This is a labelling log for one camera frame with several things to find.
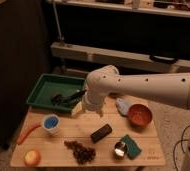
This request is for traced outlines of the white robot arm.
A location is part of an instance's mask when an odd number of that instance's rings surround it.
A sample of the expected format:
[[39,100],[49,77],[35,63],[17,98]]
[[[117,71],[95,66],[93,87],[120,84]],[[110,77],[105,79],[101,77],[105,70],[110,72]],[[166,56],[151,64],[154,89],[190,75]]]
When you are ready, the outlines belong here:
[[[102,109],[110,93],[127,94],[190,110],[190,73],[120,75],[113,65],[90,72],[82,105],[90,111]],[[190,171],[190,140],[181,171]]]

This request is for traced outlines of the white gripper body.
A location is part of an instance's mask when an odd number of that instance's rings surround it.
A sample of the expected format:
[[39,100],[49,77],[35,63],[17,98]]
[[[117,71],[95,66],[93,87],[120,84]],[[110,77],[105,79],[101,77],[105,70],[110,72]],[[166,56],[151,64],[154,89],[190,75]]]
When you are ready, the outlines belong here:
[[84,110],[93,111],[100,117],[103,116],[104,96],[87,91],[82,98],[82,107]]

